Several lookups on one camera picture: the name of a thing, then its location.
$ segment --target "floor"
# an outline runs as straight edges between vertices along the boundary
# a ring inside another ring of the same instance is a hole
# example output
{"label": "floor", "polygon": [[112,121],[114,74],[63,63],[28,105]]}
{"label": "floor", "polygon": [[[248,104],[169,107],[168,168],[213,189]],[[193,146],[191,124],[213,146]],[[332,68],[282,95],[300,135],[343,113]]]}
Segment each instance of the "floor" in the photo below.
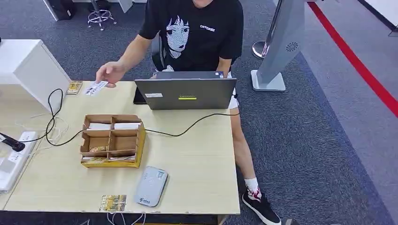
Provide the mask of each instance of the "floor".
{"label": "floor", "polygon": [[[319,4],[377,80],[398,99],[398,37],[356,0]],[[398,223],[398,120],[306,8],[302,51],[361,163]]]}
{"label": "floor", "polygon": [[[86,27],[84,4],[79,4],[71,21],[54,22],[42,2],[3,2],[0,15],[7,15],[8,20],[0,20],[1,37],[42,39],[76,80],[93,80],[99,66],[117,60],[137,34],[144,15],[144,4],[135,4],[126,14],[113,5],[118,25],[108,24],[105,31],[99,31]],[[275,211],[302,225],[398,224],[394,203],[398,196],[397,118],[363,82],[308,7],[306,46],[283,71],[286,92],[254,92],[249,74],[261,61],[252,56],[251,45],[266,36],[275,4],[272,0],[241,2],[245,11],[243,54],[232,73],[238,78],[242,127],[260,187]],[[398,39],[387,38],[388,29],[355,0],[319,5],[360,59],[398,98],[394,73]],[[149,77],[153,70],[147,56],[124,80]],[[237,172],[242,193],[245,184]],[[103,214],[0,215],[0,224],[7,225],[79,225],[88,218],[90,224],[108,224]],[[213,218],[169,216],[162,220],[211,223]],[[241,215],[227,220],[229,225],[259,222],[243,204]]]}

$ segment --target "cardboard organizer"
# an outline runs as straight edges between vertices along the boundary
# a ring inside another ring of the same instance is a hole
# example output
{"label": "cardboard organizer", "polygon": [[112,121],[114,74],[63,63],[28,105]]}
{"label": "cardboard organizer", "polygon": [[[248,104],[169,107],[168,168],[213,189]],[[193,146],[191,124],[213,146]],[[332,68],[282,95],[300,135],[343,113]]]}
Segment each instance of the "cardboard organizer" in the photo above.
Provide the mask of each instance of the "cardboard organizer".
{"label": "cardboard organizer", "polygon": [[[88,130],[90,123],[110,124],[108,130]],[[140,123],[138,129],[115,129],[116,123]],[[81,164],[85,167],[136,167],[141,162],[145,142],[145,128],[136,115],[86,115],[80,146]],[[104,151],[90,152],[93,147],[106,147]]]}

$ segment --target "black t-shirt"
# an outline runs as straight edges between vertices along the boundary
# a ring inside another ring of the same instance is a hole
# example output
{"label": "black t-shirt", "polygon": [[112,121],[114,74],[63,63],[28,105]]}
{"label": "black t-shirt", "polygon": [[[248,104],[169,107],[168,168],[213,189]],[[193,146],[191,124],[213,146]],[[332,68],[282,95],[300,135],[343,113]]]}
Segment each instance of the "black t-shirt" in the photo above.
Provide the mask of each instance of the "black t-shirt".
{"label": "black t-shirt", "polygon": [[175,71],[214,71],[219,57],[242,53],[243,9],[239,0],[213,0],[196,8],[192,0],[148,0],[139,34],[153,39],[160,31],[166,65]]}

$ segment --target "black plug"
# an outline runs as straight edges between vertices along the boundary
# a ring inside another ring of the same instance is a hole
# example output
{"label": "black plug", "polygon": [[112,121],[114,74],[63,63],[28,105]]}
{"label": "black plug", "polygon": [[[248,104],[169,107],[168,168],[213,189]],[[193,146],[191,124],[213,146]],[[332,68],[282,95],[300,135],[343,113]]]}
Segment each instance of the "black plug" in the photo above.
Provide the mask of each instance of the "black plug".
{"label": "black plug", "polygon": [[25,144],[21,143],[14,138],[7,136],[0,132],[0,140],[6,145],[9,145],[14,151],[20,152],[25,148]]}

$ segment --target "red stripe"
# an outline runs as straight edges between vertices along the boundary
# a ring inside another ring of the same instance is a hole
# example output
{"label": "red stripe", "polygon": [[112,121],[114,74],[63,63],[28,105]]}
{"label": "red stripe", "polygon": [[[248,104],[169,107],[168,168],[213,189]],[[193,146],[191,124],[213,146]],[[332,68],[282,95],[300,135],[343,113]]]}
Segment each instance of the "red stripe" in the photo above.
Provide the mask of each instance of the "red stripe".
{"label": "red stripe", "polygon": [[337,46],[343,52],[345,57],[355,67],[355,69],[362,76],[365,82],[391,110],[391,112],[394,113],[396,117],[398,117],[398,101],[383,87],[383,85],[372,75],[372,73],[366,68],[361,60],[355,55],[352,49],[348,46],[348,44],[343,40],[343,38],[330,23],[330,21],[326,18],[325,14],[323,14],[321,9],[319,9],[318,5],[315,2],[308,2],[308,5],[315,13],[316,17],[318,17],[319,21],[322,23],[326,31],[335,41]]}

